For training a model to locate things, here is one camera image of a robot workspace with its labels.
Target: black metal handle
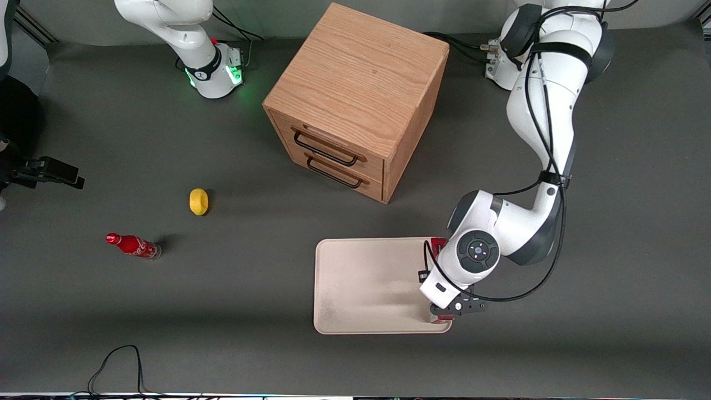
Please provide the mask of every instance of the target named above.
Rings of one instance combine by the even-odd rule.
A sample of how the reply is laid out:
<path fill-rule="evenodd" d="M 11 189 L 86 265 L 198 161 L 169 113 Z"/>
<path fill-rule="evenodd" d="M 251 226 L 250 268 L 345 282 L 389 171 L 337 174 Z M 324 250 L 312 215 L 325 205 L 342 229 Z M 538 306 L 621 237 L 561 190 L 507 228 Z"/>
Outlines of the black metal handle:
<path fill-rule="evenodd" d="M 349 184 L 348 182 L 346 182 L 346 181 L 344 181 L 344 180 L 342 180 L 342 179 L 340 179 L 340 178 L 338 178 L 338 177 L 335 177 L 335 176 L 329 174 L 329 173 L 326 172 L 326 171 L 323 171 L 323 170 L 321 170 L 321 169 L 318 169 L 318 168 L 314 167 L 313 165 L 311 165 L 311 161 L 313 161 L 313 160 L 314 160 L 313 157 L 309 157 L 309 159 L 306 161 L 306 166 L 307 166 L 311 171 L 316 172 L 316 173 L 319 174 L 319 175 L 323 175 L 323 176 L 325 176 L 326 178 L 333 179 L 334 181 L 337 181 L 339 184 L 342 184 L 342 185 L 344 185 L 344 186 L 346 186 L 346 187 L 350 187 L 351 189 L 357 189 L 357 188 L 360 187 L 360 184 L 363 183 L 363 180 L 362 180 L 362 179 L 359 179 L 356 183 L 354 183 L 354 184 Z"/>
<path fill-rule="evenodd" d="M 333 162 L 337 162 L 340 165 L 343 165 L 345 167 L 352 167 L 356 163 L 356 161 L 358 161 L 358 156 L 353 156 L 353 159 L 351 161 L 346 161 L 346 160 L 339 159 L 338 157 L 334 157 L 334 156 L 330 155 L 329 153 L 323 152 L 323 151 L 315 148 L 314 146 L 311 146 L 311 145 L 306 144 L 304 142 L 300 142 L 299 136 L 301 136 L 301 131 L 297 130 L 296 133 L 294 133 L 294 141 L 296 142 L 296 144 L 303 147 L 304 149 L 309 149 L 318 155 L 324 156 L 325 158 L 330 159 Z"/>

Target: white wall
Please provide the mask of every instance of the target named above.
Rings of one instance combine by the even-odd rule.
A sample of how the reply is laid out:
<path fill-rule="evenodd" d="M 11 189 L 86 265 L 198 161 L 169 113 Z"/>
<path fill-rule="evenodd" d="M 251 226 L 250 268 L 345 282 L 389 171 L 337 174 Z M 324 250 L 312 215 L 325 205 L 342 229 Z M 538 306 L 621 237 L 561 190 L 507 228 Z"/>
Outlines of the white wall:
<path fill-rule="evenodd" d="M 611 0 L 610 6 L 629 0 Z M 237 25 L 268 37 L 305 37 L 331 0 L 214 0 Z M 416 31 L 494 32 L 515 8 L 512 0 L 338 0 Z M 689 18 L 705 0 L 640 0 L 608 14 L 613 28 L 648 28 Z M 160 43 L 123 20 L 113 0 L 23 0 L 22 7 L 61 41 L 101 46 Z M 237 38 L 215 19 L 204 24 L 217 38 Z"/>

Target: red bottle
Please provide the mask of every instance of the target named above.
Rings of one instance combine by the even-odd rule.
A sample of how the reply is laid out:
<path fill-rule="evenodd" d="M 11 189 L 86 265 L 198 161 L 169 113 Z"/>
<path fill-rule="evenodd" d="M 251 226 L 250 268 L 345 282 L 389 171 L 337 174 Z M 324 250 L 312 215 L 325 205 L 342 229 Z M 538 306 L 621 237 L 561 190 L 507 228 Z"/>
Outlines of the red bottle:
<path fill-rule="evenodd" d="M 126 254 L 147 260 L 155 260 L 161 256 L 161 246 L 141 239 L 138 236 L 121 236 L 116 233 L 109 233 L 106 235 L 106 243 L 115 245 Z"/>

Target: yellow lemon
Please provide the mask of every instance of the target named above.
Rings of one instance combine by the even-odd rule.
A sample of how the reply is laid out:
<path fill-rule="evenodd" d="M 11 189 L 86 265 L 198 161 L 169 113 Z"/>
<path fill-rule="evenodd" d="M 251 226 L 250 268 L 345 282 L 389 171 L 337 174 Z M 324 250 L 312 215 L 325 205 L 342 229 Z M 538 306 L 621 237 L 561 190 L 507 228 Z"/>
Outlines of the yellow lemon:
<path fill-rule="evenodd" d="M 190 211 L 195 215 L 208 212 L 208 194 L 202 189 L 193 189 L 190 192 Z"/>

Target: tabletop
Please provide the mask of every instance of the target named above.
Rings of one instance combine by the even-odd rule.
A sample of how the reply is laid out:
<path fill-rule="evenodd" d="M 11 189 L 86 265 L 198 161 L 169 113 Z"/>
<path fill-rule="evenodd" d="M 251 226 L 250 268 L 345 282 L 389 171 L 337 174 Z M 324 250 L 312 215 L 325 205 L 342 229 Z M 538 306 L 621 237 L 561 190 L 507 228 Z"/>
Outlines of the tabletop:
<path fill-rule="evenodd" d="M 615 36 L 609 70 L 574 111 L 557 270 L 534 295 L 442 335 L 320 335 L 314 249 L 445 236 L 465 193 L 536 179 L 538 160 L 506 119 L 508 93 L 481 64 L 450 54 L 432 119 L 383 205 L 292 164 L 264 114 L 300 40 L 255 43 L 244 86 L 220 100 L 190 87 L 168 46 L 50 47 L 38 155 L 78 166 L 86 186 L 3 192 L 0 390 L 82 390 L 130 343 L 163 392 L 708 397 L 711 71 L 700 26 Z M 212 196 L 204 217 L 188 208 L 196 187 Z M 529 206 L 530 195 L 512 200 Z M 160 239 L 165 253 L 125 256 L 104 243 L 112 231 Z M 518 294 L 547 267 L 502 260 L 479 290 Z M 116 354 L 97 389 L 133 391 L 135 373 L 133 354 Z"/>

